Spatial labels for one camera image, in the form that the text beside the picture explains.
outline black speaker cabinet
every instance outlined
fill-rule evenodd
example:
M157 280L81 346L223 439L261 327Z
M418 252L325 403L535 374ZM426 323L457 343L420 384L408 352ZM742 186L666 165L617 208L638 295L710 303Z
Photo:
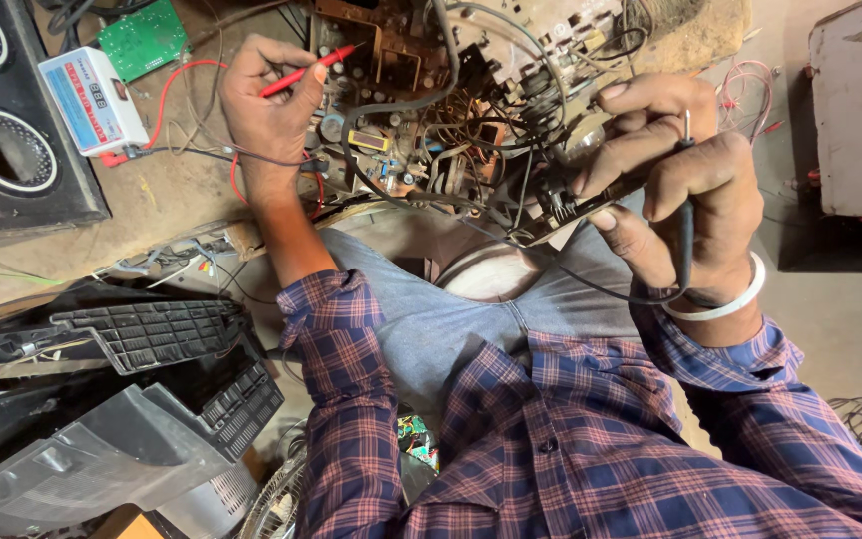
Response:
M36 69L45 58L24 0L0 0L0 246L109 217Z

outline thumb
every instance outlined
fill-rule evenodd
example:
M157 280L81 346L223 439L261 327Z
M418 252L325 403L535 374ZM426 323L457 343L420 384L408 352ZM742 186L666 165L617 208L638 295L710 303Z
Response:
M634 275L653 288L669 288L677 280L667 244L643 219L612 204L588 220L601 232L607 246L628 263Z
M305 71L305 76L295 86L288 107L295 111L296 115L302 115L303 119L310 117L314 111L321 106L321 98L325 93L325 78L328 76L328 68L317 63Z

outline shirt cuff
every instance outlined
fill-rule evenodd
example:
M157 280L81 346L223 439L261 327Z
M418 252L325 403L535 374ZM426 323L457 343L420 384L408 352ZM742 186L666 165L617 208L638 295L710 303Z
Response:
M287 316L282 349L291 348L302 329L342 330L384 323L384 313L364 274L326 269L309 275L278 294Z
M630 313L650 359L681 383L738 392L797 382L804 354L769 316L763 317L760 331L744 344L706 348L684 335L660 307L631 305Z

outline workbench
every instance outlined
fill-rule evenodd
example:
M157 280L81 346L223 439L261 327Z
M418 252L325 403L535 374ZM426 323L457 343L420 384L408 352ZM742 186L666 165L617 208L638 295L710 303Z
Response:
M215 21L198 0L173 0L189 36L207 30ZM225 17L244 6L219 5ZM750 25L750 0L708 0L701 15L660 41L650 44L638 60L639 72L688 72L709 66L734 55ZM36 22L50 55L57 52L60 39L48 35L45 27L50 15L36 6ZM87 29L83 21L82 36ZM244 19L224 30L224 60L231 61L249 33L260 33L298 43L281 17L269 10ZM193 59L217 58L218 39L213 38L193 51ZM208 100L214 67L197 66L188 70L193 96L199 107ZM139 115L148 117L154 127L158 97L171 75L160 68L130 84L147 99L136 99ZM157 146L164 146L165 122L174 119L185 129L192 125L181 77L169 91L164 109L163 134ZM207 121L215 133L227 136L227 127L216 104ZM173 143L184 139L174 130ZM230 164L193 153L179 156L155 153L115 168L105 168L93 160L96 177L102 186L112 218L88 227L78 227L0 248L0 262L48 279L65 281L53 287L20 279L0 277L0 317L48 302L51 292L59 292L76 280L106 270L119 260L140 255L182 239L221 230L233 222L247 219L251 212L238 199L229 181Z

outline jeans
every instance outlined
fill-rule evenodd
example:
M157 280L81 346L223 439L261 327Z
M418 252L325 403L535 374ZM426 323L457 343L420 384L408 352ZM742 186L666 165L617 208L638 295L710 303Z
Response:
M638 214L643 203L643 191L622 201ZM368 277L387 318L376 333L401 402L425 416L439 414L448 377L473 360L484 341L530 363L529 331L639 339L627 303L587 288L557 266L545 270L518 299L481 303L435 287L344 232L326 228L321 235L341 270L358 269ZM629 290L628 266L587 221L557 260L595 284Z

